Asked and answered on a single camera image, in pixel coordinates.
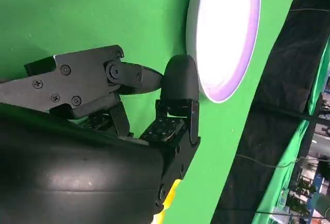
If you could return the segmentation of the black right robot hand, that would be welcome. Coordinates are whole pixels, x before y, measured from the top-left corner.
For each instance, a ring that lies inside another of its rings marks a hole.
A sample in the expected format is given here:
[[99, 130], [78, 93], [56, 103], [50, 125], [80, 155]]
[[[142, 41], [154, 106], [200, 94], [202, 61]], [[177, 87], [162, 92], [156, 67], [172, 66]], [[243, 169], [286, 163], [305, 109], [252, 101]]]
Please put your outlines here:
[[1, 223], [151, 223], [200, 145], [194, 59], [164, 73], [112, 45], [1, 83]]

